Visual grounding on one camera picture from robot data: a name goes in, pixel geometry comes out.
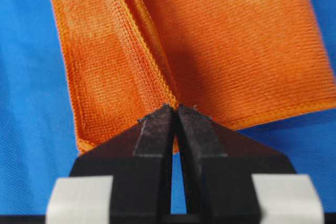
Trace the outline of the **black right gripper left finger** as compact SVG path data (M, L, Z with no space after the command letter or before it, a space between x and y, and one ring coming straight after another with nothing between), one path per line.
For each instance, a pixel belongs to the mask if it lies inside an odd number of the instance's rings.
M47 223L158 223L170 209L173 109L164 105L79 156L56 180Z

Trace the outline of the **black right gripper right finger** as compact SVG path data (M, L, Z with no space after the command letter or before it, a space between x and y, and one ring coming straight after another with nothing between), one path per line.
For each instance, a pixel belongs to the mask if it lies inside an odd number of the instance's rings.
M285 154L187 106L177 113L187 199L205 223L324 223L310 177Z

